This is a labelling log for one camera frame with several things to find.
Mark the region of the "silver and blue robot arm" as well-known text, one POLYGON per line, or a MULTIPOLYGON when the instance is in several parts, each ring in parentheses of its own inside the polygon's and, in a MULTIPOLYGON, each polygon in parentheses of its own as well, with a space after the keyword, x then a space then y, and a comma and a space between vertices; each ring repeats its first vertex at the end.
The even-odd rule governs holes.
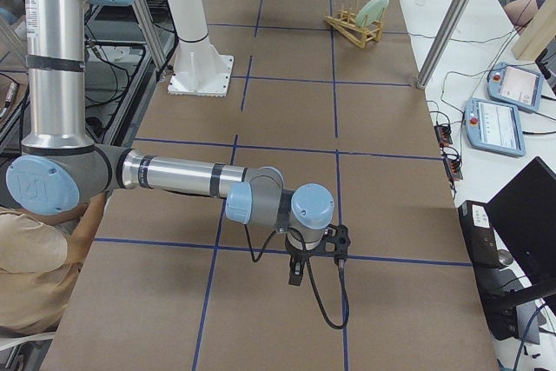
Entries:
POLYGON ((334 199, 318 184, 284 187, 271 167, 146 156, 95 143, 85 129, 84 8, 135 0, 25 0, 31 130, 8 168, 12 197, 28 211, 56 215, 103 191, 164 189, 225 201, 228 219, 286 236, 289 281, 312 274, 310 259, 341 244, 332 224, 334 199))

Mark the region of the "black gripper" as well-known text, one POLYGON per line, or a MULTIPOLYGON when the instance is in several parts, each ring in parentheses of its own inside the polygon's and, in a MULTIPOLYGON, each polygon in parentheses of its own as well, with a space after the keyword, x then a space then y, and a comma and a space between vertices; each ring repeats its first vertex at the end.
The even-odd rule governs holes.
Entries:
POLYGON ((288 284, 299 286, 302 283, 304 268, 312 256, 324 254, 324 241, 318 244, 310 243, 303 248, 301 242, 292 243, 288 238, 285 240, 285 248, 290 255, 288 284))

